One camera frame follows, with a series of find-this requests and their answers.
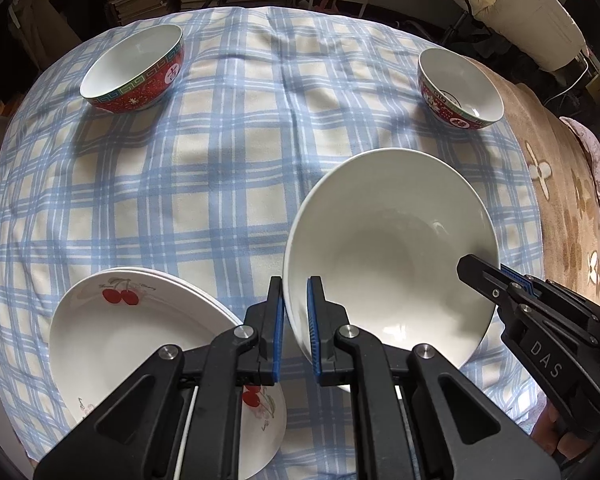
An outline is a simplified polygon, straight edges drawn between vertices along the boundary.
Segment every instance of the red patterned bowl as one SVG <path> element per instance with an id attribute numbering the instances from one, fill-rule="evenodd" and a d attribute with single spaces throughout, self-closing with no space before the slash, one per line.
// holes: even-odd
<path id="1" fill-rule="evenodd" d="M 489 78 L 450 50 L 428 48 L 420 53 L 418 84 L 433 113 L 458 128 L 478 130 L 504 115 L 502 98 Z"/>
<path id="2" fill-rule="evenodd" d="M 182 29 L 155 25 L 112 46 L 87 71 L 80 95 L 109 112 L 130 112 L 154 104 L 182 67 Z"/>

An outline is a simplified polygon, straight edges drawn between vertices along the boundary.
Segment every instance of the cherry print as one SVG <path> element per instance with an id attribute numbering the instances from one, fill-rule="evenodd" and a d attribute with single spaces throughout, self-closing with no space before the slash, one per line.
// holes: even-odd
<path id="1" fill-rule="evenodd" d="M 249 390 L 242 394 L 242 402 L 252 408 L 257 408 L 260 405 L 258 394 L 256 392 L 250 392 Z"/>
<path id="2" fill-rule="evenodd" d="M 140 301 L 138 295 L 132 290 L 123 290 L 122 292 L 120 292 L 120 295 L 122 296 L 122 299 L 125 301 L 125 303 L 128 305 L 137 305 Z"/>
<path id="3" fill-rule="evenodd" d="M 109 303 L 120 303 L 122 295 L 115 288 L 105 288 L 102 291 L 102 296 Z"/>

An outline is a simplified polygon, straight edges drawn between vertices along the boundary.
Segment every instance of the plate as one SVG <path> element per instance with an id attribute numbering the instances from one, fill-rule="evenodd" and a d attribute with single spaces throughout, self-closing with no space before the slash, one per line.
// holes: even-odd
<path id="1" fill-rule="evenodd" d="M 458 260 L 473 253 L 500 265 L 480 197 L 453 168 L 414 150 L 354 156 L 302 202 L 285 248 L 286 312 L 311 358 L 306 281 L 383 343 L 435 346 L 461 367 L 480 344 L 494 305 L 462 283 Z"/>
<path id="2" fill-rule="evenodd" d="M 160 346 L 204 346 L 240 324 L 208 294 L 156 272 L 105 270 L 72 286 L 58 304 L 49 336 L 51 373 L 75 420 L 82 420 Z M 279 384 L 247 394 L 240 427 L 240 480 L 270 462 L 285 429 Z"/>

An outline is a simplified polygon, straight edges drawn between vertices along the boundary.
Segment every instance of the white bowl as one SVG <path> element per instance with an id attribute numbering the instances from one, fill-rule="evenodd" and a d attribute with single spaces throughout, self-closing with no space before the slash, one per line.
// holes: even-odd
<path id="1" fill-rule="evenodd" d="M 499 121 L 504 104 L 498 89 L 467 58 L 444 48 L 418 57 L 420 94 L 442 121 L 477 130 Z"/>
<path id="2" fill-rule="evenodd" d="M 469 183 L 426 153 L 356 155 L 311 190 L 291 227 L 283 264 L 287 315 L 311 359 L 306 280 L 383 343 L 430 343 L 456 367 L 480 344 L 494 305 L 458 279 L 473 253 L 499 266 L 491 220 Z"/>

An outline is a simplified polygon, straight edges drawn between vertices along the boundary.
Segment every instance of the plaid tablecloth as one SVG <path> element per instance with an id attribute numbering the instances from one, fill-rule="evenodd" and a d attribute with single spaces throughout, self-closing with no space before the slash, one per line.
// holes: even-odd
<path id="1" fill-rule="evenodd" d="M 179 24 L 186 38 L 168 94 L 123 115 L 83 101 L 93 61 L 158 22 Z M 355 153 L 402 146 L 448 162 L 486 204 L 503 263 L 542 275 L 522 151 L 504 120 L 471 132 L 429 112 L 416 88 L 418 53 L 429 45 L 349 18 L 221 8 L 108 30 L 40 77 L 0 154 L 0 394 L 33 459 L 74 424 L 48 362 L 51 317 L 72 284 L 107 267 L 153 267 L 243 316 L 282 272 L 302 199 Z M 501 329 L 495 318 L 464 372 L 521 421 L 536 386 Z M 292 338 L 285 347 L 288 427 L 257 478 L 349 478 L 348 395 L 318 389 Z"/>

